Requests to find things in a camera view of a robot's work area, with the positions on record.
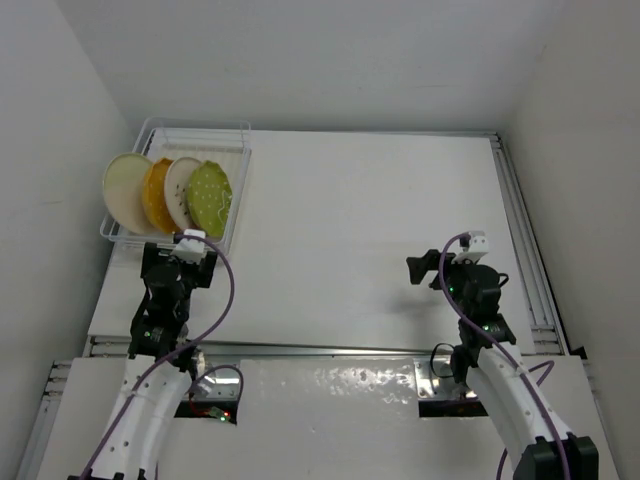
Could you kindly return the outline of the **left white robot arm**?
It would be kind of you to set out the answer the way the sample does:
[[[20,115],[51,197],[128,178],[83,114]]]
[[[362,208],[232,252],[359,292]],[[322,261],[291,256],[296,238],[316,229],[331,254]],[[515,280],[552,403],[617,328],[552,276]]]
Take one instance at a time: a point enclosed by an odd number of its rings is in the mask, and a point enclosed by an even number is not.
[[[109,423],[78,479],[151,479],[170,415],[194,378],[185,340],[191,294],[210,286],[217,254],[192,230],[175,247],[144,246],[144,296],[130,325],[120,392]]]

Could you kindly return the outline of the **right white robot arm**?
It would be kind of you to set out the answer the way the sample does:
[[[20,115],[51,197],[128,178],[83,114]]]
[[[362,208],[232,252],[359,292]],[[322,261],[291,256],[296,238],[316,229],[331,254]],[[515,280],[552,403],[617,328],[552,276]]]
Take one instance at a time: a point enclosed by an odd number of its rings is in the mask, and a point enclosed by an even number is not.
[[[505,446],[515,479],[596,479],[599,452],[578,436],[546,400],[523,364],[516,338],[499,302],[507,274],[458,255],[427,251],[406,260],[412,284],[428,273],[434,291],[445,294],[458,313],[460,342],[450,356],[452,380],[472,390]]]

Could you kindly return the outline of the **green dotted plate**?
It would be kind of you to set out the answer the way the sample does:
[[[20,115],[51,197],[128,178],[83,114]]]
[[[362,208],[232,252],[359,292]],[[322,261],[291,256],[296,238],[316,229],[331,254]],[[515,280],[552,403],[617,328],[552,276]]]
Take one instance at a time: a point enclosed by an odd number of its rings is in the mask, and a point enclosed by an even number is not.
[[[192,172],[187,188],[189,213],[209,237],[224,235],[232,199],[228,177],[218,163],[205,161]]]

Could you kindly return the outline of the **white pink floral plate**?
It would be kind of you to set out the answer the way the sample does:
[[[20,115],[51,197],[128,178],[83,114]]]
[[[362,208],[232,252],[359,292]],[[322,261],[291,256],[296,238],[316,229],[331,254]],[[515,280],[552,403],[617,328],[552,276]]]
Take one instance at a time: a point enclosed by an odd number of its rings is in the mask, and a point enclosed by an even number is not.
[[[179,231],[196,227],[187,201],[187,190],[191,175],[200,165],[201,162],[195,158],[182,157],[171,163],[165,175],[165,203]]]

